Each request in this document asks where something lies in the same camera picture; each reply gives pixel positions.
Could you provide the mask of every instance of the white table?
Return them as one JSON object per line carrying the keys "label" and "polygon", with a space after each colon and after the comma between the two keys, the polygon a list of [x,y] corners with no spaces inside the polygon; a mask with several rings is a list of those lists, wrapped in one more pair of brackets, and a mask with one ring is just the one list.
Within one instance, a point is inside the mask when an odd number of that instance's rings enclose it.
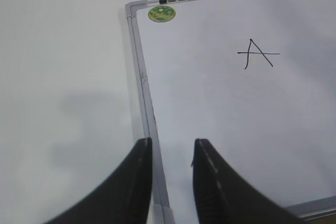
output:
{"label": "white table", "polygon": [[1,223],[66,210],[143,136],[132,1],[0,0]]}

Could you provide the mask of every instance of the whiteboard frame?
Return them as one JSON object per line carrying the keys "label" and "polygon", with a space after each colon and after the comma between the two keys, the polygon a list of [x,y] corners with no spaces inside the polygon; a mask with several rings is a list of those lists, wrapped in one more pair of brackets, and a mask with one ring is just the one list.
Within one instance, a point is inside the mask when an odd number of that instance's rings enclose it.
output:
{"label": "whiteboard frame", "polygon": [[[178,2],[198,1],[198,0],[185,0]],[[142,51],[140,32],[138,21],[136,19],[136,12],[140,9],[156,5],[169,5],[160,4],[159,0],[153,1],[137,1],[128,3],[126,8],[126,16],[128,20],[129,32],[131,36],[132,53],[134,59],[134,67],[137,76],[137,84],[139,91],[139,100],[141,107],[141,116],[144,130],[144,137],[151,137],[153,141],[153,218],[154,223],[175,224],[173,213],[169,205],[169,197],[165,182],[165,175],[162,164],[162,156],[160,151],[160,143],[158,132],[156,129],[156,121],[153,111],[152,99],[149,89],[145,61]],[[326,217],[336,214],[336,196],[305,202],[302,204],[289,206],[287,210],[297,215],[304,220],[311,220]]]}

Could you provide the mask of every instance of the black marker writing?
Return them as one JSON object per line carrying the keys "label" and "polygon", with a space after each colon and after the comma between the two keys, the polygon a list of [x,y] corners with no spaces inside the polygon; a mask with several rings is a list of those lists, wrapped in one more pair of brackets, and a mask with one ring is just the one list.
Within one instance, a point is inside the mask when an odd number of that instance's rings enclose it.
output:
{"label": "black marker writing", "polygon": [[[251,45],[252,45],[252,43],[253,43],[253,45],[255,45],[256,46],[256,48],[258,48],[258,50],[260,51],[260,52],[250,52],[250,49],[251,49]],[[249,62],[249,58],[250,58],[250,54],[259,54],[259,55],[263,55],[263,57],[267,60],[267,62],[273,67],[273,64],[272,64],[272,62],[270,62],[269,61],[269,59],[266,57],[266,55],[279,55],[279,54],[272,54],[272,53],[267,53],[267,52],[263,52],[258,46],[257,46],[257,44],[255,44],[255,42],[252,40],[252,39],[250,39],[250,44],[248,45],[248,50],[247,50],[247,52],[238,52],[237,54],[247,54],[247,62],[246,62],[246,66],[245,66],[245,70],[247,69],[247,67],[248,67],[248,62]]]}

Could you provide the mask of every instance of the green sticker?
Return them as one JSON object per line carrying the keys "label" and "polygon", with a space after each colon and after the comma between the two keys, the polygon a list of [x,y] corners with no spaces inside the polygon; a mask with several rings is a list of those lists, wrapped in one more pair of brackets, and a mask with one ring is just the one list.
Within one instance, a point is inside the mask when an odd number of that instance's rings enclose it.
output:
{"label": "green sticker", "polygon": [[176,11],[166,5],[154,7],[148,12],[148,18],[159,23],[171,21],[175,15]]}

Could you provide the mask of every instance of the white surface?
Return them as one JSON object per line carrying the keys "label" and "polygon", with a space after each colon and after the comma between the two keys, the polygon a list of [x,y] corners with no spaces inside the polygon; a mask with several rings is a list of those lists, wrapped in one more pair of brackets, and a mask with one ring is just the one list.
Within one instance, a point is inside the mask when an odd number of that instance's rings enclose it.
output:
{"label": "white surface", "polygon": [[[171,208],[196,223],[194,140],[281,206],[336,195],[336,7],[328,0],[173,4],[137,12]],[[250,55],[249,39],[268,55]],[[252,45],[251,52],[259,52]]]}
{"label": "white surface", "polygon": [[70,207],[143,136],[131,1],[0,0],[1,223]]}

